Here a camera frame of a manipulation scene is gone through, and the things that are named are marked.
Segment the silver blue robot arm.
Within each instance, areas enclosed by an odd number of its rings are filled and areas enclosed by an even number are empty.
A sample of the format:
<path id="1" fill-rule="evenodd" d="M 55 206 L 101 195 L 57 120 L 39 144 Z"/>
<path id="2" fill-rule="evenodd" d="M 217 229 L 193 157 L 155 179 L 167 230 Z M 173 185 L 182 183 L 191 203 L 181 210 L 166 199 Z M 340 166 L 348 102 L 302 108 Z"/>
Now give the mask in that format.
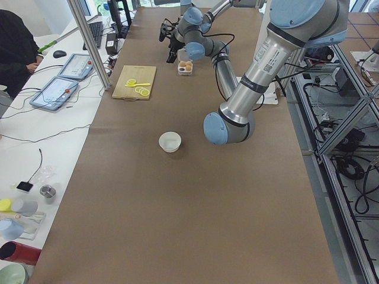
<path id="1" fill-rule="evenodd" d="M 338 44 L 347 34 L 349 1 L 272 1 L 267 37 L 231 97 L 208 114 L 203 129 L 215 145 L 247 140 L 255 129 L 253 108 L 291 53 Z"/>
<path id="2" fill-rule="evenodd" d="M 217 88 L 224 100 L 228 100 L 238 81 L 229 59 L 229 43 L 215 40 L 208 35 L 216 18 L 231 7 L 262 8 L 259 1 L 220 1 L 205 14 L 191 1 L 181 1 L 181 16 L 177 22 L 164 19 L 160 27 L 159 41 L 168 38 L 167 63 L 175 63 L 178 51 L 185 49 L 190 60 L 209 57 L 212 61 Z"/>

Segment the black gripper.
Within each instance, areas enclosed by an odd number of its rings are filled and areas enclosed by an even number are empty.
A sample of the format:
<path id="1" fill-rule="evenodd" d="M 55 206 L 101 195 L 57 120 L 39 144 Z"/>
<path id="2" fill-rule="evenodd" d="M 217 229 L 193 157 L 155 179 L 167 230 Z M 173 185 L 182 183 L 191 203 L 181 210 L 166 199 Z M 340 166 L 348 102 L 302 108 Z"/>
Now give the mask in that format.
<path id="1" fill-rule="evenodd" d="M 176 35 L 174 33 L 170 36 L 170 44 L 169 44 L 169 55 L 166 60 L 167 63 L 175 63 L 177 57 L 178 57 L 178 50 L 183 49 L 185 47 L 185 43 L 178 40 Z"/>

